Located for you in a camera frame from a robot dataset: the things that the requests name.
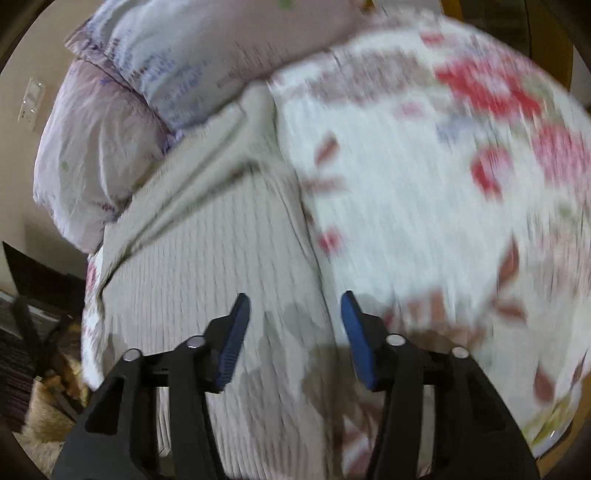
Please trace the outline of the dark bedside table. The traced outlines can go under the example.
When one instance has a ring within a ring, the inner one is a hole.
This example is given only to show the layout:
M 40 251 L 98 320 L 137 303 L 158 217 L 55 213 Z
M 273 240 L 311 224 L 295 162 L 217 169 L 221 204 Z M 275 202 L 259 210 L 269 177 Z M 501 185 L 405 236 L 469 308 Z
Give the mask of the dark bedside table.
M 73 325 L 81 325 L 85 282 L 41 264 L 6 242 L 2 247 L 17 290 L 10 311 L 26 351 L 38 375 L 58 372 L 66 365 L 59 340 Z M 57 324 L 44 338 L 38 334 L 30 307 L 57 316 Z

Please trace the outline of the white wall socket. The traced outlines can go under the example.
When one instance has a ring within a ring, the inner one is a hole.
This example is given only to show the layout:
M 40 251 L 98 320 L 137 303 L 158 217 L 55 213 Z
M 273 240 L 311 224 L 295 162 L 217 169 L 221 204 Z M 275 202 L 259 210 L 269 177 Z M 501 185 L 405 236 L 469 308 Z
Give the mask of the white wall socket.
M 38 113 L 45 95 L 45 85 L 36 78 L 30 78 L 27 84 L 17 121 L 33 131 Z

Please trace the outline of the beige ribbed knit garment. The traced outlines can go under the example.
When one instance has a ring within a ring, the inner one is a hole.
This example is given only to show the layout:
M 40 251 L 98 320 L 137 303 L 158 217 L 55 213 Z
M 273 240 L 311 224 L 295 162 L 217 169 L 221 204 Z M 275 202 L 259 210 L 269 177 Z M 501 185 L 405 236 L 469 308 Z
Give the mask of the beige ribbed knit garment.
M 245 294 L 235 375 L 208 400 L 226 472 L 339 477 L 334 329 L 265 84 L 184 137 L 105 229 L 100 252 L 98 321 L 84 340 L 90 384 L 125 350 L 172 349 Z

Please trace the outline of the floral white bed sheet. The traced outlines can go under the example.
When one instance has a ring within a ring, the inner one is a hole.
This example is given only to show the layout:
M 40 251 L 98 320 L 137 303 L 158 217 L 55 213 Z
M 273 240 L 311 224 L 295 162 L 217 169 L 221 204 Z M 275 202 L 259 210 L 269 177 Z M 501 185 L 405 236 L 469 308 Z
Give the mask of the floral white bed sheet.
M 548 451 L 590 371 L 585 111 L 492 37 L 410 9 L 262 84 L 334 329 L 336 479 L 365 474 L 384 406 L 353 372 L 346 291 L 423 348 L 469 350 L 533 454 Z

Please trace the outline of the white pillow with blue print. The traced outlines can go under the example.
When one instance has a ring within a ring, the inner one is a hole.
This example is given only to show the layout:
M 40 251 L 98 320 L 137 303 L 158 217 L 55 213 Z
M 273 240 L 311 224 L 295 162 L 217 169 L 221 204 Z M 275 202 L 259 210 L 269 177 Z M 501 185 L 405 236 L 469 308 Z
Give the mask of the white pillow with blue print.
M 369 9 L 366 1 L 105 1 L 65 45 L 181 131 L 250 81 L 348 37 Z

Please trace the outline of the lilac pillow with green dot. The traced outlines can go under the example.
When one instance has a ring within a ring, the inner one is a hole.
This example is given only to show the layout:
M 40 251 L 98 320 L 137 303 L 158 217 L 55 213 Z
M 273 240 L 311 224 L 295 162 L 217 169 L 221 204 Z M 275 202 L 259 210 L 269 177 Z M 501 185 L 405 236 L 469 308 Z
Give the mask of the lilac pillow with green dot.
M 103 230 L 164 158 L 168 131 L 145 103 L 98 67 L 70 64 L 41 135 L 33 199 L 76 249 Z

